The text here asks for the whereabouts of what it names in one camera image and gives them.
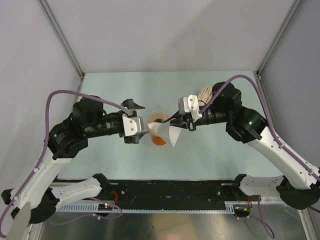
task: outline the robotic arm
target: robotic arm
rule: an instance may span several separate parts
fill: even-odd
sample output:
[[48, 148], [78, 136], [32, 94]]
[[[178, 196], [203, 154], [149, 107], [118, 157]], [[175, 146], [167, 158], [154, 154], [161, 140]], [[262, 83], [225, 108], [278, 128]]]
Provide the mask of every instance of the robotic arm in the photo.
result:
[[[119, 134], [127, 144], [138, 144], [146, 134], [143, 120], [137, 116], [144, 107], [125, 100], [122, 105], [133, 114], [112, 112], [107, 114], [103, 103], [82, 98], [73, 105], [72, 113], [62, 123], [55, 125], [49, 132], [48, 149], [39, 168], [19, 197], [15, 198], [14, 218], [27, 203], [31, 204], [30, 224], [37, 224], [51, 217], [56, 209], [85, 198], [105, 198], [110, 194], [110, 182], [101, 173], [75, 184], [50, 188], [50, 184], [60, 170], [74, 158], [78, 152], [88, 147], [88, 139]], [[5, 190], [1, 196], [6, 204], [15, 196], [20, 185], [15, 189]]]
[[[224, 82], [213, 86], [217, 92]], [[278, 177], [252, 177], [240, 174], [235, 184], [248, 196], [262, 195], [281, 198], [295, 209], [305, 209], [318, 202], [320, 183], [292, 156], [283, 146], [291, 150], [317, 175], [319, 168], [310, 164], [289, 147], [279, 136], [282, 145], [278, 145], [271, 134], [267, 120], [257, 111], [242, 106], [241, 92], [231, 83], [218, 95], [216, 100], [202, 113], [203, 106], [198, 105], [198, 97], [190, 95], [178, 100], [178, 112], [170, 118], [170, 125], [195, 131], [198, 126], [226, 123], [226, 132], [236, 141], [248, 144], [282, 173]]]

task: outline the white wall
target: white wall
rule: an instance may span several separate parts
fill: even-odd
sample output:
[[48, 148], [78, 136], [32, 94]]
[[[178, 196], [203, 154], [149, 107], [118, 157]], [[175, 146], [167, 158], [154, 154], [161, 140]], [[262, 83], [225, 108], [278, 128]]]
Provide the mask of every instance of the white wall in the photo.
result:
[[85, 72], [258, 69], [293, 0], [48, 0]]
[[[262, 73], [280, 135], [320, 167], [320, 1], [305, 1]], [[320, 214], [316, 214], [320, 224]]]
[[[77, 90], [79, 77], [36, 0], [0, 3], [0, 192], [35, 164], [45, 134], [50, 92]], [[50, 124], [63, 120], [74, 97], [52, 103]], [[0, 212], [4, 210], [0, 200]], [[11, 217], [3, 231], [7, 233]]]

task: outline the table surface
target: table surface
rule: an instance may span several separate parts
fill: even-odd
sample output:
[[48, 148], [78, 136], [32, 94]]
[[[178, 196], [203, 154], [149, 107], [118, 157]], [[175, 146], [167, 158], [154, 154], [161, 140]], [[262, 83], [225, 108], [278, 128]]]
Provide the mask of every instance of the table surface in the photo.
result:
[[[178, 110], [178, 99], [197, 95], [206, 85], [251, 71], [109, 72], [87, 73], [82, 93], [120, 104], [132, 98], [146, 107], [137, 113], [144, 125], [151, 114], [171, 116]], [[245, 79], [233, 81], [242, 92], [242, 104], [263, 113], [257, 94]], [[107, 113], [118, 109], [105, 105]], [[238, 174], [271, 177], [281, 175], [263, 155], [225, 132], [226, 124], [200, 126], [195, 132], [182, 130], [174, 149], [156, 146], [149, 134], [139, 144], [125, 144], [118, 135], [89, 139], [58, 178], [87, 179], [103, 173], [108, 179], [234, 179]]]

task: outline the light blue table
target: light blue table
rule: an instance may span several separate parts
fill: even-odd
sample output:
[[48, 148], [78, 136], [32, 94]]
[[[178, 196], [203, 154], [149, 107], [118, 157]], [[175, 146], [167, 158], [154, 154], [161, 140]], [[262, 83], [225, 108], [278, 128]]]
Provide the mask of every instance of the light blue table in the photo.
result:
[[[96, 95], [120, 104], [132, 98], [146, 107], [139, 110], [144, 123], [153, 112], [171, 116], [178, 110], [178, 99], [197, 95], [206, 86], [226, 81], [237, 74], [252, 79], [251, 71], [185, 71], [185, 72], [111, 72], [87, 73], [82, 93]], [[242, 103], [262, 113], [253, 87], [245, 79], [234, 82], [242, 92]], [[107, 113], [118, 109], [105, 105]], [[182, 130], [174, 149], [156, 146], [150, 135], [139, 144], [124, 144], [118, 135], [89, 140], [82, 150], [58, 175], [59, 179], [87, 179], [103, 173], [109, 179], [233, 179], [238, 174], [278, 176], [280, 171], [264, 156], [234, 141], [226, 124], [198, 127], [195, 132]]]

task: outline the metal floor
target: metal floor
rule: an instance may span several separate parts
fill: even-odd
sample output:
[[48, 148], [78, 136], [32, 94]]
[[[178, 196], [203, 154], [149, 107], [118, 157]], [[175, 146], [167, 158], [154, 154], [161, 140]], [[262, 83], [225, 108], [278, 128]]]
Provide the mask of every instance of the metal floor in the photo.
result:
[[[262, 205], [265, 221], [279, 240], [305, 240], [297, 210], [282, 204]], [[79, 213], [56, 213], [53, 222], [65, 222]], [[259, 216], [255, 204], [252, 216]], [[114, 220], [85, 217], [73, 223], [43, 224], [41, 240], [269, 240], [254, 219], [237, 220], [231, 214], [126, 213]]]

